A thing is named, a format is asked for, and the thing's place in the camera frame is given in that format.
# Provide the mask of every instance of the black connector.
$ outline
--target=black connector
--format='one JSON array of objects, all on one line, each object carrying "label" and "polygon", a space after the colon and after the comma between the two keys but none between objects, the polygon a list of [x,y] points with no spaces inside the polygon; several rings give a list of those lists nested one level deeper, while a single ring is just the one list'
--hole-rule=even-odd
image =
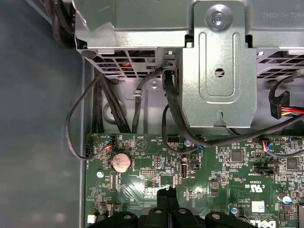
[{"label": "black connector", "polygon": [[270,99],[270,93],[269,93],[269,102],[270,102],[271,115],[276,119],[281,119],[282,106],[289,107],[290,93],[288,91],[285,91],[279,97],[273,96],[273,99]]}]

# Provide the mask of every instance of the wire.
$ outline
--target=wire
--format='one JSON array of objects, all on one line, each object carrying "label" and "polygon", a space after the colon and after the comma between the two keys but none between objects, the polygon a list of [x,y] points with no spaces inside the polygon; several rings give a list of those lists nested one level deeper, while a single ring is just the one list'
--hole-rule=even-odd
[{"label": "wire", "polygon": [[71,121],[71,117],[72,117],[75,109],[78,107],[78,105],[82,102],[82,100],[85,98],[85,96],[90,92],[90,90],[94,87],[96,82],[98,82],[98,80],[102,76],[103,75],[100,74],[100,75],[98,75],[97,77],[94,78],[94,80],[89,84],[89,86],[86,88],[84,93],[81,95],[79,100],[74,104],[74,106],[72,107],[72,109],[70,110],[70,112],[69,112],[69,114],[67,115],[67,118],[66,118],[65,134],[66,134],[66,140],[67,140],[68,147],[69,147],[71,153],[75,157],[77,157],[78,159],[83,160],[83,161],[93,160],[93,159],[97,158],[100,154],[102,154],[105,151],[105,148],[107,148],[109,146],[109,144],[112,142],[112,139],[110,139],[109,142],[106,144],[105,148],[100,149],[97,153],[95,153],[93,155],[90,155],[89,157],[83,157],[76,152],[76,150],[75,150],[75,148],[72,144],[71,136],[70,136],[70,121]]},{"label": "wire", "polygon": [[165,91],[167,94],[168,104],[171,110],[172,117],[178,126],[181,134],[190,142],[202,145],[202,146],[222,146],[227,144],[233,144],[240,141],[245,141],[252,138],[257,138],[263,134],[271,134],[273,132],[279,131],[281,129],[284,129],[287,126],[290,126],[300,120],[304,119],[304,115],[300,114],[296,117],[290,118],[284,122],[281,122],[277,125],[261,129],[252,133],[247,133],[243,135],[238,135],[234,137],[228,137],[223,139],[215,139],[215,140],[209,140],[209,141],[202,141],[196,138],[194,135],[191,134],[191,132],[188,130],[185,121],[183,119],[183,116],[181,114],[181,108],[178,102],[178,99],[175,94],[175,88],[173,86],[172,76],[166,75],[164,79],[164,85],[165,85]]},{"label": "wire", "polygon": [[74,36],[67,33],[59,23],[56,14],[52,16],[52,31],[54,40],[63,48],[73,48],[75,46]]},{"label": "wire", "polygon": [[282,113],[282,115],[289,115],[291,113],[293,113],[293,112]]},{"label": "wire", "polygon": [[282,107],[282,109],[287,109],[287,110],[298,110],[298,111],[302,111],[304,112],[304,108],[303,107],[295,107],[295,106],[290,106],[290,107]]},{"label": "wire", "polygon": [[270,150],[270,146],[272,145],[272,143],[270,143],[268,146],[267,146],[267,151]]},{"label": "wire", "polygon": [[102,114],[103,91],[102,91],[100,83],[97,83],[96,87],[97,87],[97,104],[96,104],[97,130],[98,130],[98,133],[104,133],[105,130],[104,130],[103,114]]},{"label": "wire", "polygon": [[104,89],[104,94],[110,105],[112,114],[121,133],[131,133],[128,122],[124,116],[122,107],[120,106],[113,90],[111,89],[108,79],[101,74],[100,85]]},{"label": "wire", "polygon": [[[150,80],[157,78],[162,73],[162,69],[157,69],[156,71],[148,74],[137,86],[137,90],[142,90],[143,86]],[[137,133],[137,126],[139,122],[139,114],[141,112],[142,98],[140,96],[135,97],[135,112],[132,122],[132,133]]]},{"label": "wire", "polygon": [[60,25],[69,34],[74,34],[74,28],[72,26],[71,17],[69,16],[66,7],[62,0],[52,0],[55,14],[59,20]]},{"label": "wire", "polygon": [[277,154],[277,153],[272,153],[272,152],[267,152],[270,156],[276,157],[276,158],[289,158],[289,157],[295,157],[298,155],[301,155],[304,153],[304,150],[295,152],[295,153],[289,153],[289,154]]},{"label": "wire", "polygon": [[262,144],[263,144],[264,152],[267,152],[267,142],[262,141]]},{"label": "wire", "polygon": [[241,135],[235,128],[228,128],[233,134],[235,135]]},{"label": "wire", "polygon": [[295,108],[282,108],[282,112],[292,112],[292,113],[302,113],[304,114],[304,110],[303,109],[295,109]]},{"label": "wire", "polygon": [[92,133],[97,133],[97,86],[93,88],[93,105],[92,105]]},{"label": "wire", "polygon": [[202,150],[204,149],[202,146],[198,146],[197,148],[191,149],[191,150],[185,150],[185,151],[177,151],[173,148],[171,148],[168,143],[167,143],[167,121],[166,121],[166,114],[168,111],[169,105],[167,105],[165,107],[165,109],[163,110],[162,113],[162,119],[161,119],[161,138],[162,138],[162,143],[165,145],[165,147],[167,148],[168,151],[170,151],[171,153],[177,153],[177,154],[190,154],[193,153],[195,151],[197,151],[198,149]]}]

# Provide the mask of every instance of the power cable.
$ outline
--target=power cable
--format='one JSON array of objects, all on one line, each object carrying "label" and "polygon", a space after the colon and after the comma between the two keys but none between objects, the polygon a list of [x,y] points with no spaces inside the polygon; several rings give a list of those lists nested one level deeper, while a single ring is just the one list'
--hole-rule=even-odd
[{"label": "power cable", "polygon": [[281,129],[286,128],[287,126],[290,126],[300,120],[304,119],[304,114],[297,115],[296,117],[290,118],[282,123],[279,123],[277,125],[258,130],[252,133],[247,133],[244,135],[238,135],[234,137],[228,137],[228,138],[223,138],[223,139],[215,139],[215,140],[208,140],[208,141],[202,141],[196,138],[194,135],[191,134],[191,132],[188,130],[185,121],[183,119],[182,113],[181,113],[181,108],[177,99],[177,96],[175,94],[175,88],[173,85],[172,81],[172,76],[171,75],[165,75],[164,79],[164,85],[165,85],[165,91],[167,94],[167,99],[168,99],[168,104],[171,110],[172,117],[178,126],[181,134],[190,142],[197,144],[197,145],[202,145],[202,146],[223,146],[227,144],[233,144],[241,141],[245,141],[248,139],[252,138],[257,138],[263,134],[271,134],[276,131],[279,131]]},{"label": "power cable", "polygon": [[[137,86],[137,90],[143,90],[143,86],[150,80],[153,80],[157,78],[160,74],[162,73],[162,69],[157,69],[156,71],[148,74],[146,77],[143,78],[143,80],[139,83]],[[139,122],[139,114],[141,112],[141,105],[142,105],[142,97],[141,96],[136,96],[135,97],[135,112],[134,112],[134,117],[133,117],[133,122],[132,122],[132,133],[136,134],[137,133],[137,126]]]},{"label": "power cable", "polygon": [[67,115],[67,118],[66,118],[66,124],[65,124],[65,134],[66,134],[66,140],[67,140],[67,144],[68,144],[68,147],[71,151],[71,153],[77,157],[78,159],[80,160],[83,160],[83,161],[88,161],[88,160],[93,160],[95,158],[97,158],[100,154],[104,153],[105,152],[105,149],[109,148],[109,145],[110,143],[112,142],[112,140],[110,139],[110,141],[107,143],[107,145],[100,149],[97,153],[93,154],[93,155],[90,155],[88,157],[83,157],[81,155],[79,155],[73,144],[72,144],[72,141],[71,141],[71,136],[70,136],[70,121],[71,121],[71,117],[75,111],[75,109],[78,107],[78,105],[82,102],[82,100],[85,98],[85,96],[90,92],[90,90],[94,87],[94,85],[98,82],[98,80],[102,77],[103,75],[102,74],[99,74],[90,84],[89,86],[86,88],[86,90],[84,91],[84,93],[81,95],[81,97],[78,99],[78,101],[74,104],[74,106],[72,107],[72,109],[70,110],[69,114]]}]

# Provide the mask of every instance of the green circuit board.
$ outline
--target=green circuit board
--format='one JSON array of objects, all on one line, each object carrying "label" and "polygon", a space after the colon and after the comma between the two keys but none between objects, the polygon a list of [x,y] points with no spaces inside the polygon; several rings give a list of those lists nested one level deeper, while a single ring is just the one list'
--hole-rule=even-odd
[{"label": "green circuit board", "polygon": [[[116,146],[86,162],[85,227],[121,210],[140,215],[143,207],[156,206],[157,190],[169,186],[176,188],[181,207],[195,208],[202,218],[212,211],[232,214],[232,206],[237,208],[235,216],[257,227],[298,227],[298,206],[304,200],[302,155],[273,158],[261,142],[247,140],[180,156],[166,150],[160,135],[133,134],[89,134],[87,152],[103,148],[110,137]],[[267,139],[271,152],[304,149],[303,137]],[[186,149],[182,137],[170,136],[168,143]],[[111,166],[118,153],[131,158],[127,172],[118,173]],[[292,203],[279,200],[280,193]]]}]

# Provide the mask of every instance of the screw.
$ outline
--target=screw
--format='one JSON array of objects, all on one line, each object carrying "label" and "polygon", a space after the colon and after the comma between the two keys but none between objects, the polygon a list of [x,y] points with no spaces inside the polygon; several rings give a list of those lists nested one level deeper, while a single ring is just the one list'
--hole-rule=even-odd
[{"label": "screw", "polygon": [[224,22],[224,14],[222,12],[217,12],[213,17],[212,17],[212,22],[216,26],[220,26]]},{"label": "screw", "polygon": [[219,220],[219,219],[220,219],[220,216],[217,215],[217,214],[213,214],[213,215],[211,215],[211,217],[212,217],[213,219],[216,219],[216,220]]},{"label": "screw", "polygon": [[184,144],[187,147],[192,146],[192,142],[190,142],[189,140],[185,140]]},{"label": "screw", "polygon": [[187,211],[186,211],[185,209],[179,209],[179,213],[180,213],[180,214],[186,214]]},{"label": "screw", "polygon": [[156,89],[157,85],[158,85],[158,82],[157,81],[153,81],[152,82],[152,89]]},{"label": "screw", "polygon": [[98,178],[103,178],[105,175],[104,175],[104,172],[103,171],[98,171],[97,173],[96,173],[96,176],[98,177]]}]

